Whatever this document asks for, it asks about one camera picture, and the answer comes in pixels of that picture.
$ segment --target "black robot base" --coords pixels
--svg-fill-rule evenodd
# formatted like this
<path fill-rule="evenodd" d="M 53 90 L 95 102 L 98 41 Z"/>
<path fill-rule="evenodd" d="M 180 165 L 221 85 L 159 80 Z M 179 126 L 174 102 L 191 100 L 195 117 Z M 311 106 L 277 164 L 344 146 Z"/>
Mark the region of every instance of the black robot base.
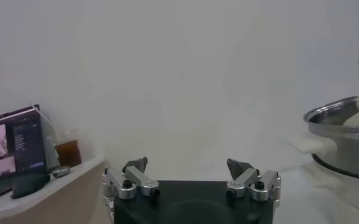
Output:
<path fill-rule="evenodd" d="M 233 181 L 157 181 L 144 175 L 147 159 L 128 162 L 124 173 L 106 169 L 104 201 L 115 224 L 272 224 L 280 176 L 261 175 L 228 159 Z"/>

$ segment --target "desk surface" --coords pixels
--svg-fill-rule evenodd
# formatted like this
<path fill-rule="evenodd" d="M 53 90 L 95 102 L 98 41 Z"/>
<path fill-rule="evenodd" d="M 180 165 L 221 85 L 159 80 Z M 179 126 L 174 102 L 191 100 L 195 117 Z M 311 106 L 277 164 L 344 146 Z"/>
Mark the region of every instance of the desk surface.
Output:
<path fill-rule="evenodd" d="M 19 199 L 11 199 L 11 192 L 0 196 L 0 219 L 10 217 L 22 213 L 31 207 L 34 207 L 39 202 L 50 197 L 61 188 L 67 186 L 83 174 L 87 173 L 92 168 L 104 162 L 103 157 L 97 157 L 88 160 L 81 165 L 73 167 L 71 173 L 59 179 L 53 178 L 43 189 L 36 193 L 28 195 Z"/>
<path fill-rule="evenodd" d="M 298 170 L 281 173 L 281 205 L 276 224 L 331 224 L 332 194 L 311 187 Z"/>
<path fill-rule="evenodd" d="M 11 193 L 0 197 L 0 219 L 22 213 L 92 168 L 104 162 L 103 157 L 89 160 L 72 169 L 72 172 L 59 179 L 53 179 L 42 190 L 29 196 L 12 200 Z M 314 189 L 300 172 L 292 170 L 281 173 L 281 205 L 276 211 L 276 224 L 331 224 L 332 195 L 325 190 Z"/>

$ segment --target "small round object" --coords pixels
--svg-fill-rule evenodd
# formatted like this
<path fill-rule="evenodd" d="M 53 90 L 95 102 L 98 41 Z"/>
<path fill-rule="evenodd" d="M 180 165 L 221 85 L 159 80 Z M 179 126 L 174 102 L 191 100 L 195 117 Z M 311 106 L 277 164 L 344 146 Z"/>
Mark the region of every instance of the small round object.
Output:
<path fill-rule="evenodd" d="M 262 181 L 258 181 L 255 183 L 255 189 L 257 190 L 263 190 L 265 188 L 265 184 Z"/>
<path fill-rule="evenodd" d="M 132 187 L 132 182 L 130 180 L 124 180 L 123 182 L 123 188 L 129 189 Z"/>

